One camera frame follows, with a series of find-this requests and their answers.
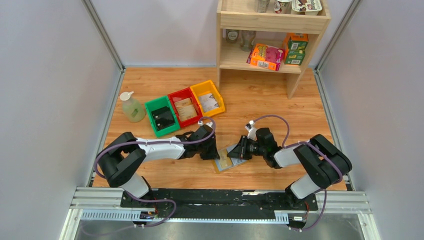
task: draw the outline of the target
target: green box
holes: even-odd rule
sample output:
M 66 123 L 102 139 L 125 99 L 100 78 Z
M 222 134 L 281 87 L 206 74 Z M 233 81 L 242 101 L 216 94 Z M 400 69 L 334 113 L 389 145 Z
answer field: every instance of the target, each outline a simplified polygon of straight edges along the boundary
M 289 32 L 284 39 L 284 44 L 287 44 L 290 50 L 305 50 L 308 45 L 308 35 Z
M 175 132 L 175 131 L 180 129 L 180 125 L 178 124 L 177 116 L 176 116 L 176 114 L 173 110 L 173 107 L 171 105 L 171 102 L 170 102 L 168 96 L 162 96 L 162 97 L 156 98 L 155 100 L 148 101 L 144 104 L 144 106 L 146 108 L 148 119 L 150 120 L 151 128 L 153 129 L 156 137 L 162 137 L 164 135 L 170 134 L 170 133 Z M 153 119 L 152 111 L 158 110 L 158 109 L 163 108 L 163 107 L 169 108 L 169 110 L 172 113 L 173 120 L 175 121 L 175 123 L 173 125 L 167 127 L 167 128 L 164 128 L 164 129 L 161 129 L 161 130 L 158 131 L 156 129 L 156 126 L 155 126 L 155 120 Z
M 289 50 L 284 60 L 285 64 L 301 65 L 305 58 L 305 50 Z

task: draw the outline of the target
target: metal frame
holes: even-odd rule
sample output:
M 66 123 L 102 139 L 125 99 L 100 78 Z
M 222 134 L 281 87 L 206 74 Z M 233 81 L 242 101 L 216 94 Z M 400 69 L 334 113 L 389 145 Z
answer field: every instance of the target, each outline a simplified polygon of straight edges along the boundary
M 124 69 L 120 76 L 119 79 L 116 83 L 116 88 L 115 88 L 115 92 L 113 93 L 113 97 L 110 101 L 109 104 L 109 112 L 107 113 L 107 118 L 106 118 L 106 123 L 104 124 L 104 128 L 103 128 L 103 132 L 101 133 L 101 137 L 100 137 L 100 141 L 98 143 L 97 146 L 97 150 L 96 153 L 100 153 L 100 151 L 103 149 L 104 145 L 105 145 L 105 141 L 106 141 L 106 136 L 108 135 L 108 130 L 109 130 L 109 126 L 111 125 L 111 121 L 112 121 L 112 116 L 114 115 L 114 109 L 115 109 L 115 105 L 117 104 L 118 101 L 118 95 L 122 86 L 122 82 L 124 80 L 124 75 L 125 75 L 126 70 Z M 94 172 L 94 157 L 92 158 L 92 164 L 93 167 L 91 168 L 91 176 L 88 179 L 88 183 L 87 183 L 87 187 L 91 187 L 93 185 L 94 182 L 94 178 L 96 176 L 96 173 Z
M 141 212 L 154 211 L 153 208 L 123 208 L 120 206 L 123 194 L 122 188 L 112 187 L 77 187 L 69 207 L 60 234 L 61 240 L 73 240 L 77 234 L 80 220 L 104 221 L 134 221 L 139 220 Z M 284 192 L 282 190 L 258 190 L 257 194 L 268 192 Z M 316 200 L 321 209 L 324 203 L 324 193 L 316 194 Z M 178 223 L 237 223 L 237 224 L 287 224 L 288 214 L 304 213 L 298 210 L 274 211 L 275 219 L 202 219 L 202 218 L 170 218 L 169 222 Z M 377 240 L 378 232 L 375 227 L 372 211 L 367 196 L 363 191 L 327 191 L 326 214 L 354 214 L 361 221 L 366 240 Z
M 113 95 L 113 99 L 110 103 L 110 111 L 107 116 L 107 120 L 104 126 L 104 130 L 99 141 L 97 152 L 103 149 L 103 145 L 106 140 L 109 125 L 111 123 L 114 107 L 118 98 L 118 94 L 122 85 L 122 81 L 125 73 L 125 66 L 121 62 L 121 59 L 114 48 L 112 41 L 110 40 L 97 12 L 93 6 L 91 0 L 81 0 L 85 5 L 93 23 L 99 31 L 105 45 L 107 46 L 112 58 L 116 65 L 121 70 L 121 75 L 116 84 L 116 90 Z M 353 0 L 348 12 L 344 16 L 343 21 L 340 23 L 338 29 L 332 40 L 326 47 L 326 50 L 321 57 L 318 66 L 315 68 L 316 83 L 321 94 L 322 104 L 328 119 L 328 125 L 331 130 L 331 134 L 336 147 L 343 149 L 343 145 L 340 142 L 338 136 L 338 130 L 333 119 L 330 103 L 327 99 L 325 87 L 321 81 L 320 69 L 325 65 L 326 60 L 333 48 L 335 42 L 340 37 L 346 24 L 351 19 L 353 13 L 358 8 L 361 0 Z M 91 181 L 87 186 L 91 186 L 94 174 L 92 175 Z M 349 186 L 349 177 L 344 178 L 346 184 Z M 258 190 L 256 193 L 265 192 L 283 192 L 279 190 Z M 61 240 L 73 240 L 77 234 L 80 220 L 112 220 L 112 221 L 133 221 L 136 220 L 140 213 L 143 211 L 153 211 L 153 208 L 122 208 L 120 207 L 122 188 L 110 188 L 110 187 L 77 187 L 74 197 L 72 199 L 69 211 L 65 220 L 65 223 L 60 234 Z M 324 193 L 320 192 L 316 194 L 317 204 L 320 208 L 323 206 Z M 269 223 L 269 224 L 284 224 L 287 220 L 288 214 L 303 213 L 302 211 L 289 210 L 289 211 L 275 211 L 275 220 L 251 220 L 251 219 L 199 219 L 199 218 L 170 218 L 169 222 L 190 222 L 190 223 L 245 223 L 245 224 L 256 224 L 256 223 Z M 358 216 L 361 224 L 362 233 L 365 240 L 379 240 L 380 236 L 377 231 L 377 227 L 374 221 L 374 217 L 368 203 L 367 196 L 362 191 L 327 191 L 327 203 L 325 206 L 326 214 L 354 214 Z
M 103 26 L 102 21 L 100 20 L 99 15 L 97 14 L 96 8 L 94 7 L 91 0 L 81 0 L 84 4 L 85 8 L 87 9 L 88 14 L 91 17 L 91 20 L 93 21 L 95 27 L 98 30 L 98 33 L 101 36 L 101 39 L 103 39 L 104 44 L 106 45 L 107 49 L 110 52 L 110 55 L 112 56 L 113 60 L 115 61 L 117 67 L 121 72 L 124 71 L 125 66 L 121 61 L 121 58 L 118 55 L 117 50 L 115 49 L 114 45 L 112 44 L 111 39 L 109 38 L 108 33 L 106 32 L 105 27 Z
M 359 4 L 362 0 L 353 0 L 350 4 L 349 8 L 347 9 L 346 14 L 343 16 L 340 24 L 338 25 L 334 35 L 332 36 L 330 42 L 328 43 L 327 47 L 324 50 L 324 53 L 322 54 L 321 58 L 318 61 L 318 64 L 315 68 L 315 70 L 320 70 L 323 68 L 323 66 L 327 63 L 328 57 L 330 55 L 330 52 L 334 48 L 337 40 L 339 40 L 340 35 L 345 30 L 346 26 L 352 19 L 352 16 L 355 14 L 356 10 L 358 9 Z
M 325 89 L 325 86 L 323 85 L 321 75 L 317 70 L 314 70 L 313 73 L 315 75 L 316 85 L 318 86 L 319 95 L 321 96 L 322 106 L 324 108 L 325 116 L 327 118 L 327 123 L 328 123 L 328 126 L 330 128 L 330 132 L 331 132 L 332 139 L 334 141 L 334 145 L 343 152 L 344 147 L 343 147 L 343 144 L 340 142 L 340 139 L 339 139 L 339 134 L 338 134 L 339 131 L 338 131 L 337 126 L 335 124 L 335 119 L 333 118 L 333 111 L 332 111 L 332 108 L 330 106 L 330 102 L 327 98 L 327 91 Z M 343 176 L 343 180 L 344 180 L 344 183 L 346 184 L 348 191 L 354 191 L 355 190 L 355 186 L 351 182 L 351 177 L 350 177 L 349 173 Z

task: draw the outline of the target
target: yellow bin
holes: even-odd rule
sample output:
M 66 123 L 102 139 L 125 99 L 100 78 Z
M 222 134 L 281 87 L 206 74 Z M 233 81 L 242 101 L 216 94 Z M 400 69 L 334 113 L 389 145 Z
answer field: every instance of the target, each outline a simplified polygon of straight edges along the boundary
M 190 86 L 190 89 L 193 92 L 194 97 L 196 98 L 196 101 L 199 104 L 199 107 L 203 116 L 212 117 L 213 115 L 217 115 L 217 114 L 225 112 L 223 97 L 218 92 L 212 80 L 207 80 L 199 84 Z M 199 97 L 206 94 L 211 94 L 211 93 L 215 97 L 215 100 L 218 103 L 219 107 L 205 112 L 203 109 L 202 103 L 199 101 Z

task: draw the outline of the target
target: white pump nozzle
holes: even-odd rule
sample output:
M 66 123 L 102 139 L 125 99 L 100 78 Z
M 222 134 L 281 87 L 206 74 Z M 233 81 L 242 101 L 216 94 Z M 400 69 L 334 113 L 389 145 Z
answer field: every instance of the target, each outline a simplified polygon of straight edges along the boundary
M 122 101 L 127 101 L 128 99 L 131 98 L 131 95 L 133 93 L 134 93 L 133 91 L 130 91 L 130 92 L 124 91 L 123 93 L 119 95 L 119 99 L 121 99 Z

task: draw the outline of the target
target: white wall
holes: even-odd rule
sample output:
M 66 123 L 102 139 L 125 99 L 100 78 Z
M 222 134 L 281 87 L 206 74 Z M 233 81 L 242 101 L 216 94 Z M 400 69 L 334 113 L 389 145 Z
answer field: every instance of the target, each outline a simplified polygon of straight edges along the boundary
M 352 0 L 327 0 L 332 21 L 310 65 L 315 66 Z M 124 65 L 216 64 L 218 0 L 92 0 Z M 258 34 L 282 40 L 281 34 Z
M 0 0 L 0 238 L 56 240 L 119 71 L 80 0 Z
M 362 1 L 322 71 L 383 240 L 422 239 L 424 2 Z
M 310 66 L 318 65 L 321 56 L 326 50 L 326 47 L 332 39 L 334 33 L 336 33 L 337 27 L 342 22 L 342 19 L 348 11 L 349 6 L 352 4 L 353 0 L 327 0 L 327 2 L 328 8 L 330 8 L 331 21 L 327 27 L 327 31 L 319 43 L 318 48 L 316 49 L 315 55 L 309 63 Z

